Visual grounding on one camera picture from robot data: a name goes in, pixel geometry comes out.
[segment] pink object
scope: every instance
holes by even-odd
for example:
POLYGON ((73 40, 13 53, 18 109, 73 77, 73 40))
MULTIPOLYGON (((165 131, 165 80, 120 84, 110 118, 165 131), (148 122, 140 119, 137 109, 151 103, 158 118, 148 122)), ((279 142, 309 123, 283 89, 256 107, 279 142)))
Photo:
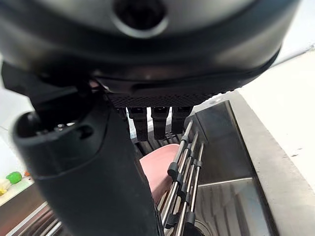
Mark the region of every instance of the pink object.
POLYGON ((161 199, 172 184, 172 178, 167 174, 167 169, 174 160, 178 147, 178 144, 169 144, 154 150, 140 159, 155 203, 161 199))

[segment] perforated black panel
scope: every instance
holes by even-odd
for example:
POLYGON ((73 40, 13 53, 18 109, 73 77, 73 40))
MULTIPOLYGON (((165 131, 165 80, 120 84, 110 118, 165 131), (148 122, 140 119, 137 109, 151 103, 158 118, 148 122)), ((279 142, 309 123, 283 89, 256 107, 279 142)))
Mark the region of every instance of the perforated black panel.
POLYGON ((121 94, 109 94, 115 107, 190 107, 212 97, 211 94, 185 94, 155 97, 131 97, 121 94))

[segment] green object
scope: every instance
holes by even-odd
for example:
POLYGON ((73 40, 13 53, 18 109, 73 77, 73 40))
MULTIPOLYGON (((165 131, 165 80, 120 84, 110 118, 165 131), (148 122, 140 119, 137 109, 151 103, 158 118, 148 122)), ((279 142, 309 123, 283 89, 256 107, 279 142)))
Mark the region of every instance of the green object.
POLYGON ((11 184, 15 184, 21 181, 22 179, 22 175, 20 172, 15 171, 12 172, 11 174, 9 174, 7 177, 5 177, 6 179, 8 179, 10 181, 11 184))

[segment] yellow object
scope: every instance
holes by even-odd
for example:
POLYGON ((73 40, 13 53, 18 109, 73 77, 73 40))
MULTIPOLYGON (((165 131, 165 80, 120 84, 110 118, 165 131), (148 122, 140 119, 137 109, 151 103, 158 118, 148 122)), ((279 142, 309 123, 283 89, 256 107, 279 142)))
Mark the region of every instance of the yellow object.
POLYGON ((7 192, 7 189, 11 186, 11 183, 7 179, 0 179, 0 196, 7 192))
POLYGON ((2 189, 2 188, 0 188, 0 196, 2 196, 3 194, 5 194, 7 192, 7 190, 6 189, 2 189))

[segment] black cylindrical handle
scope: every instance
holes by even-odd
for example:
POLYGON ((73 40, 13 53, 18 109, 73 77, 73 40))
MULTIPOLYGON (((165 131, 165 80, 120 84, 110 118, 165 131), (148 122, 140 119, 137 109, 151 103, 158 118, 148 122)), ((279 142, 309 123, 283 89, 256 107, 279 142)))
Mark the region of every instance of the black cylindrical handle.
POLYGON ((14 143, 72 235, 160 234, 159 215, 126 126, 105 101, 59 131, 34 130, 27 116, 14 126, 14 143))

